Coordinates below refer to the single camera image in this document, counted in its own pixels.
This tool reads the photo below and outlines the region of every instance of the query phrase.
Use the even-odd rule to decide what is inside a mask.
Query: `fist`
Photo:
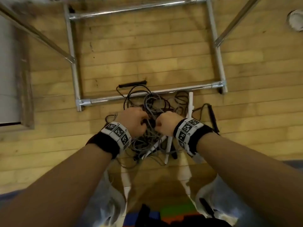
[[[174,129],[182,119],[184,118],[177,113],[167,111],[160,114],[160,116],[156,119],[155,130],[163,135],[172,137]]]
[[[118,113],[115,122],[121,123],[130,133],[131,137],[142,136],[146,131],[146,124],[143,119],[148,119],[148,114],[141,107],[130,107]]]

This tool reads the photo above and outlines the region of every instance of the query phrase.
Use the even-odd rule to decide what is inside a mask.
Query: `green object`
[[[191,214],[196,213],[196,207],[192,202],[189,202],[187,204],[183,205],[177,205],[177,206],[167,206],[160,210],[160,216],[161,218],[165,217],[174,217],[184,214]]]

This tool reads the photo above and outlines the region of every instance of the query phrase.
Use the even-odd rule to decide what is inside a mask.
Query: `hardwood floor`
[[[246,1],[214,0],[219,33]],[[279,160],[303,158],[303,37],[286,24],[300,8],[301,0],[261,0],[221,46],[229,92],[194,92],[196,108],[213,105],[222,136]],[[31,23],[67,51],[63,12],[50,12]],[[140,80],[155,90],[217,79],[205,14],[204,5],[193,5],[77,22],[84,95],[113,96],[118,84]],[[27,187],[85,145],[106,115],[123,109],[116,101],[77,112],[70,64],[33,38],[28,46],[35,129],[0,133],[0,193]],[[115,161],[109,172],[128,196],[128,210],[181,202],[215,177],[184,153],[165,167],[146,159],[126,170]]]

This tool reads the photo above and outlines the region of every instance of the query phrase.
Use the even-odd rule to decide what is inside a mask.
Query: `metal frame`
[[[64,13],[65,13],[65,21],[66,21],[66,29],[68,35],[68,44],[70,54],[63,51],[59,48],[56,44],[50,41],[47,37],[41,34],[37,29],[33,26],[26,23],[23,19],[21,19],[18,15],[14,12],[6,8],[4,5],[0,4],[0,15],[3,15],[6,19],[12,21],[17,27],[22,30],[25,30],[32,36],[34,36],[39,41],[43,42],[44,44],[48,45],[52,49],[56,50],[58,53],[63,55],[69,62],[71,62],[71,70],[73,76],[73,84],[74,84],[74,95],[75,95],[75,102],[77,105],[77,110],[82,111],[83,106],[89,106],[94,103],[101,103],[107,102],[112,100],[124,99],[127,95],[120,96],[109,96],[97,99],[82,99],[81,96],[81,88],[80,88],[80,81],[79,81],[79,73],[78,73],[78,63],[75,55],[75,48],[74,48],[74,39],[73,39],[73,23],[79,19],[91,18],[91,17],[98,17],[101,15],[106,14],[114,14],[114,13],[121,13],[127,11],[136,11],[141,9],[147,8],[154,8],[154,7],[173,7],[179,5],[186,5],[186,4],[198,4],[198,3],[206,3],[208,9],[208,19],[211,26],[212,38],[213,38],[213,47],[214,47],[214,55],[216,57],[216,63],[218,66],[218,72],[220,76],[220,81],[209,83],[209,84],[200,84],[195,86],[188,86],[188,87],[178,87],[172,89],[164,89],[154,91],[157,94],[166,94],[166,93],[174,93],[176,91],[185,90],[185,91],[193,91],[198,89],[206,89],[206,88],[218,88],[220,93],[225,94],[227,93],[227,84],[225,79],[225,72],[222,62],[222,56],[220,51],[220,44],[223,40],[229,35],[229,33],[239,24],[239,22],[246,16],[248,11],[254,7],[258,0],[249,0],[248,3],[240,10],[238,15],[233,19],[233,21],[229,24],[229,26],[224,30],[224,32],[218,37],[217,28],[214,19],[214,13],[212,8],[211,0],[168,0],[168,1],[160,1],[155,3],[148,3],[148,4],[141,4],[137,6],[130,6],[130,7],[123,7],[123,8],[115,8],[107,11],[99,11],[93,13],[71,13],[67,4],[64,4]],[[131,97],[139,97],[144,96],[146,93],[135,93],[132,94]]]

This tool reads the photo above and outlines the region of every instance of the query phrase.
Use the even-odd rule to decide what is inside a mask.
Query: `wristband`
[[[94,143],[105,152],[111,153],[112,159],[115,159],[119,153],[129,147],[131,135],[121,123],[111,122],[91,137],[87,144],[89,143]]]
[[[188,118],[181,120],[174,130],[174,137],[178,140],[179,145],[190,152],[192,155],[197,153],[197,143],[199,139],[213,130],[199,121]]]

